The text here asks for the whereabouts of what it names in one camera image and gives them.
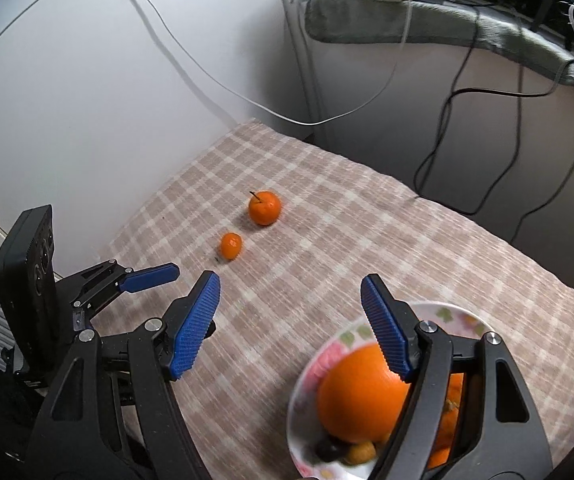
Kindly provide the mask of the large dimpled orange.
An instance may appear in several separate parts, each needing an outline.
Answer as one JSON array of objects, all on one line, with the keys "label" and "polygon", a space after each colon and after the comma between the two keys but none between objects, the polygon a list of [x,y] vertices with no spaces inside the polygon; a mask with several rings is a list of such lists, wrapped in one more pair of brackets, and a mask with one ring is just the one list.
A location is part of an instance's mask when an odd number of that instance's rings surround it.
[{"label": "large dimpled orange", "polygon": [[440,426],[436,433],[432,452],[427,468],[432,469],[447,462],[448,454],[454,442],[456,426],[459,416],[459,405],[462,400],[463,374],[451,374],[447,387],[446,399],[443,405]]}]

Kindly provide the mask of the large smooth orange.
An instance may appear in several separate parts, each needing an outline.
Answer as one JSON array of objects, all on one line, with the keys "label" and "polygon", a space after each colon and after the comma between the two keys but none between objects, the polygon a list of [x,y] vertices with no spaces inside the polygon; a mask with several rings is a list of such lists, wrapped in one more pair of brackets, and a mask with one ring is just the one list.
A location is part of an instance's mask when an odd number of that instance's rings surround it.
[{"label": "large smooth orange", "polygon": [[378,344],[345,356],[317,390],[319,422],[335,438],[353,444],[383,441],[401,415],[409,385],[390,371]]}]

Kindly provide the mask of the small orange kumquat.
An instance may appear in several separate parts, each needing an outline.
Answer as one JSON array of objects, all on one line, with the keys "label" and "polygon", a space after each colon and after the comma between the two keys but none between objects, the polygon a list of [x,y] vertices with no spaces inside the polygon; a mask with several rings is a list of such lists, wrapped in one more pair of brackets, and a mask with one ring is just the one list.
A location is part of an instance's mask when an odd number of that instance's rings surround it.
[{"label": "small orange kumquat", "polygon": [[228,232],[221,238],[220,252],[227,261],[235,260],[242,249],[242,238],[239,234]]}]

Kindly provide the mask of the small mandarin with stem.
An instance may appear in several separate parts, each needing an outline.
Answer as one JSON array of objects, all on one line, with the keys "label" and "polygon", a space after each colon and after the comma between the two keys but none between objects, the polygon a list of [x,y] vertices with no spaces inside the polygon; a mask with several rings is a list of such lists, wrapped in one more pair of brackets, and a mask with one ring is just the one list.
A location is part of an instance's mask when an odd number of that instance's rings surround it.
[{"label": "small mandarin with stem", "polygon": [[250,192],[248,214],[258,226],[271,226],[281,214],[281,201],[270,191]]}]

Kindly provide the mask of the dark round fruit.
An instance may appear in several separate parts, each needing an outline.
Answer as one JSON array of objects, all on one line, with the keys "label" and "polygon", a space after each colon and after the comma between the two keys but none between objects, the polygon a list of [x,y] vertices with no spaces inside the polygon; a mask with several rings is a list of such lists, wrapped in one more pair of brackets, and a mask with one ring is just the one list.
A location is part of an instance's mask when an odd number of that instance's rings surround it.
[{"label": "dark round fruit", "polygon": [[314,445],[314,454],[323,463],[342,460],[348,454],[351,445],[336,437],[326,436]]}]

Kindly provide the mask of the floral white plate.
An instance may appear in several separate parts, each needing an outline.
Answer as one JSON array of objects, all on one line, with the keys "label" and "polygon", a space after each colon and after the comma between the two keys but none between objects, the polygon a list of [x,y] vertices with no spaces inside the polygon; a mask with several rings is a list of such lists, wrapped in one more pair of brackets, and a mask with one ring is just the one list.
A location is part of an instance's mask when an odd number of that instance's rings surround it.
[{"label": "floral white plate", "polygon": [[[473,312],[441,301],[412,301],[416,317],[438,324],[448,334],[478,339],[492,330],[491,325]],[[375,461],[349,466],[333,460],[322,462],[314,453],[314,445],[324,435],[317,417],[316,394],[328,372],[348,354],[376,341],[365,315],[345,325],[313,354],[304,366],[292,389],[288,410],[286,439],[290,457],[303,478],[366,479]]]}]

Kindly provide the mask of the brown small fruit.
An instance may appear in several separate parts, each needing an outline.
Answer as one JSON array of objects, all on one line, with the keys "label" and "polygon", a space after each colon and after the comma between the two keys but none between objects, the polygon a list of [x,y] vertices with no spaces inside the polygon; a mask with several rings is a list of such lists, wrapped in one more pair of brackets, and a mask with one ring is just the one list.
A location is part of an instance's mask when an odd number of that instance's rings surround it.
[{"label": "brown small fruit", "polygon": [[342,462],[348,466],[363,465],[377,457],[377,450],[372,441],[351,444],[342,457]]}]

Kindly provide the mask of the pink plaid tablecloth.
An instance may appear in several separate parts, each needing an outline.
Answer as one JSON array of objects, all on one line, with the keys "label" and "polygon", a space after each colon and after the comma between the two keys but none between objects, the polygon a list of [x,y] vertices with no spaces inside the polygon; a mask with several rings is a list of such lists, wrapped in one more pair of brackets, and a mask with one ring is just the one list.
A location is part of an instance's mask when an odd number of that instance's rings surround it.
[{"label": "pink plaid tablecloth", "polygon": [[[281,201],[271,226],[250,192]],[[221,238],[242,238],[227,261]],[[135,269],[174,262],[172,284],[125,295],[97,318],[132,330],[184,296],[202,271],[221,279],[215,334],[174,390],[217,479],[293,479],[286,408],[318,348],[360,316],[360,281],[396,298],[456,304],[491,325],[529,386],[554,460],[574,445],[574,289],[501,238],[403,183],[248,122],[154,193],[100,251]]]}]

